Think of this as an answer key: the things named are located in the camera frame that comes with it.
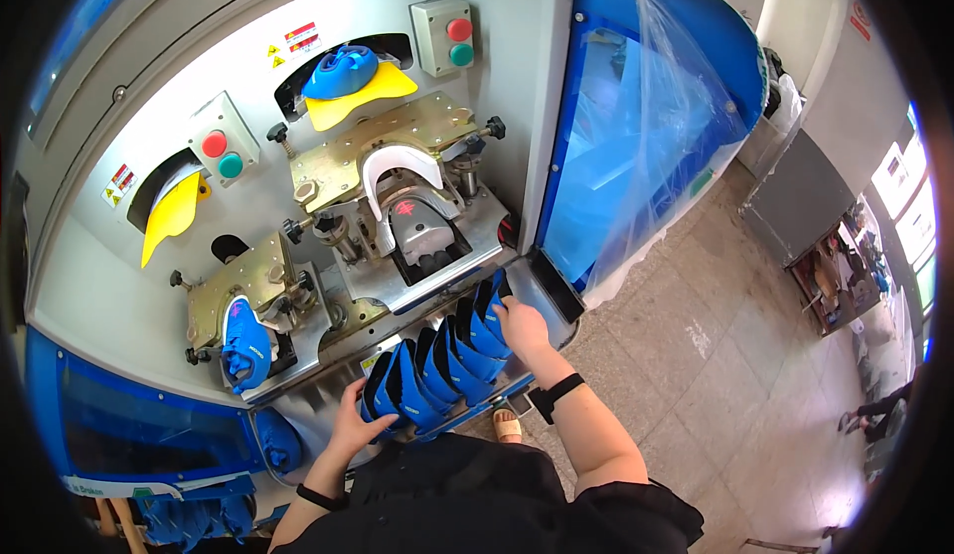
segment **control box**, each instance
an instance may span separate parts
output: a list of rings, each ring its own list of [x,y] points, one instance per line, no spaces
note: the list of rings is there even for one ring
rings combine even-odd
[[[471,4],[465,0],[427,0],[411,6],[421,70],[439,78],[474,62]]]
[[[224,90],[190,118],[189,131],[189,148],[212,173],[214,188],[228,188],[258,164],[258,142]]]

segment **tiled floor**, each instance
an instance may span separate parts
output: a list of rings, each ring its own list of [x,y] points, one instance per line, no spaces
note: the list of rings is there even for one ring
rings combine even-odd
[[[817,545],[865,494],[862,433],[835,430],[863,403],[850,331],[821,340],[800,313],[795,282],[736,213],[752,183],[733,163],[564,350],[650,476],[702,511],[694,553],[746,538]],[[572,494],[555,429],[535,411],[522,422]],[[493,436],[489,416],[461,431]]]

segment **brass mounting plate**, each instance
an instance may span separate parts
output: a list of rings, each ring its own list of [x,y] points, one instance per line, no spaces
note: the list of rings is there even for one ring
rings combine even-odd
[[[318,192],[303,204],[307,214],[321,211],[361,193],[364,155],[388,144],[404,144],[435,159],[441,151],[467,134],[478,131],[474,114],[437,91],[368,119],[337,139],[296,156],[289,163],[295,192],[309,180]]]
[[[283,270],[273,276],[278,279],[273,283],[268,276],[275,266]],[[234,296],[245,295],[257,312],[264,312],[295,282],[293,275],[288,246],[280,232],[274,232],[224,265],[188,293],[190,334],[195,330],[189,338],[192,346],[198,349],[221,343],[222,314]]]

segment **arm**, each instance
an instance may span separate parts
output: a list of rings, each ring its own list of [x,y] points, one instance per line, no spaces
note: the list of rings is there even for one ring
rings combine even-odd
[[[398,418],[392,414],[375,419],[371,423],[365,423],[361,419],[355,403],[358,400],[358,391],[364,386],[364,381],[364,379],[354,381],[344,389],[341,405],[335,416],[331,441],[328,441],[328,447],[324,452],[318,455],[304,481],[306,488],[328,498],[341,497],[344,493],[344,472],[348,464],[365,444],[374,440],[375,436]],[[268,551],[271,552],[278,546],[292,543],[302,535],[308,525],[329,512],[323,506],[304,500],[296,494],[295,500],[291,501],[288,510],[275,528]]]
[[[540,312],[504,298],[507,309],[494,306],[507,345],[527,364],[540,388],[551,389],[574,369],[550,345]],[[554,423],[576,471],[576,494],[611,481],[649,483],[646,464],[636,443],[610,409],[581,384],[558,399]]]

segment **person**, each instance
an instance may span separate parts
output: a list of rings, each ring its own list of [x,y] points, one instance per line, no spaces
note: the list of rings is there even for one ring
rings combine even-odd
[[[396,417],[365,423],[355,406],[359,380],[345,389],[331,440],[270,552],[686,552],[702,536],[702,515],[650,483],[626,429],[550,346],[540,312],[513,297],[503,304],[494,311],[507,345],[555,397],[552,419],[577,475],[573,501],[550,458],[514,438],[512,415],[496,419],[510,423],[498,428],[504,442],[452,433],[388,442],[357,468],[346,497],[348,462]]]
[[[887,435],[888,423],[891,421],[895,405],[902,398],[905,402],[911,399],[913,384],[912,380],[881,400],[862,405],[855,411],[844,412],[838,422],[838,431],[844,430],[845,434],[851,434],[854,430],[861,428],[865,430],[865,441],[869,444],[883,439]],[[877,415],[884,415],[884,417],[878,423],[872,422],[871,417]]]

